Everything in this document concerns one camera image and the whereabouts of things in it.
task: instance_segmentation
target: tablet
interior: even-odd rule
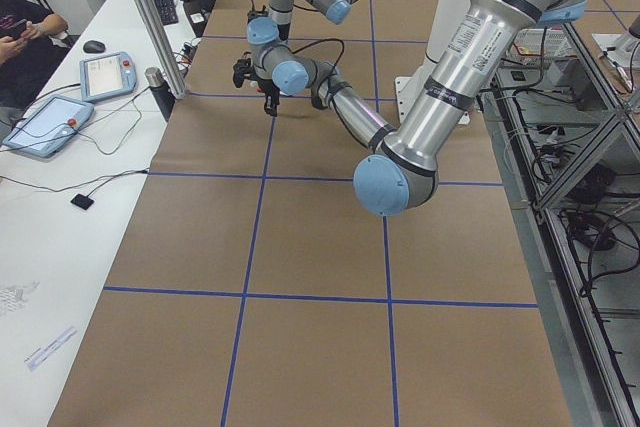
[[[126,95],[136,88],[136,69],[126,52],[80,61],[80,89],[85,102]]]
[[[61,95],[49,98],[2,141],[17,152],[50,157],[89,120],[93,105]]]

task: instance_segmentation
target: black mouse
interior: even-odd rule
[[[82,50],[87,54],[101,54],[107,50],[107,47],[99,40],[87,40],[82,46]]]

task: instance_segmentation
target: white desk surface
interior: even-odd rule
[[[166,26],[165,31],[173,50],[180,52],[194,35],[181,6],[177,11],[180,23]],[[126,51],[132,56],[138,76],[136,92],[147,86],[147,67],[162,67],[133,0],[107,0],[43,92],[79,82],[78,62],[90,57],[82,51],[89,39],[104,42],[107,53]],[[60,93],[80,98],[78,88]],[[96,105],[92,120],[116,110],[130,97]],[[76,137],[48,161],[0,152],[0,175],[61,188],[148,167],[166,123],[149,92],[136,105],[142,119],[115,154],[102,155],[90,141]],[[139,115],[128,105],[84,133],[109,151]],[[11,297],[7,289],[37,283],[17,310],[6,311],[8,304],[5,309],[0,304],[3,427],[48,423],[144,181],[142,175],[113,180],[92,195],[95,204],[83,211],[70,204],[71,198],[89,193],[98,183],[54,194],[0,180],[0,303]],[[70,327],[77,333],[30,371],[25,359]]]

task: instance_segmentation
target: keyboard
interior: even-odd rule
[[[178,13],[176,12],[176,6],[174,0],[153,0],[160,14],[160,20],[162,25],[177,24]]]

